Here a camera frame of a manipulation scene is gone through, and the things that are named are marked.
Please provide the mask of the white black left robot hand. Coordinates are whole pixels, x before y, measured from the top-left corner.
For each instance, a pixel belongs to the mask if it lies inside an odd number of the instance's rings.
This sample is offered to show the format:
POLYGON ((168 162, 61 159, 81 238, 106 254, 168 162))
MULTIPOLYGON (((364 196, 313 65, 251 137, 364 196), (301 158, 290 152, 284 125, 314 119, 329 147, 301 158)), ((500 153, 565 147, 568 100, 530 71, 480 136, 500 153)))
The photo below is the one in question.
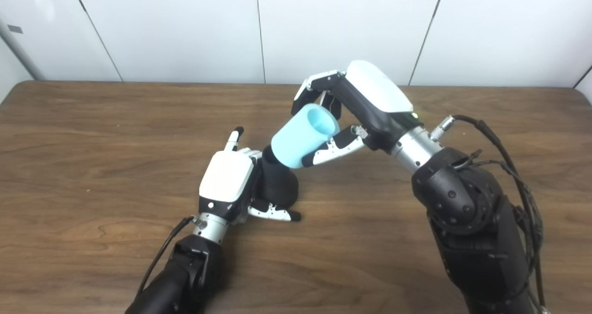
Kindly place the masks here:
POLYGON ((291 209, 299 194, 296 175, 277 160, 271 146, 239 149, 244 131, 236 127, 224 149, 211 158, 199 184, 199 213, 215 215, 230 225, 244 223, 250 215, 301 221, 302 214, 291 209))

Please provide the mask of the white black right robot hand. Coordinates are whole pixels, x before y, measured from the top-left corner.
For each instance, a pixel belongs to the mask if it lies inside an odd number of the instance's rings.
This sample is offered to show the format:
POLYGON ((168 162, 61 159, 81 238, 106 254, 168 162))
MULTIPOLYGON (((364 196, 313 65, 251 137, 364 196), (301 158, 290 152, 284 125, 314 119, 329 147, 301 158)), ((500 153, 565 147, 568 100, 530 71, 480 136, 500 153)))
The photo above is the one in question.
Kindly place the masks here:
POLYGON ((330 135, 305 154, 305 168, 342 158, 364 146, 395 156, 411 172, 431 157, 423 148, 406 150, 404 144, 417 135, 421 123, 414 115, 413 104, 376 65, 355 60, 344 72, 330 70, 310 76, 298 89, 290 113, 295 115, 317 99, 335 119, 346 107, 359 124, 330 135))

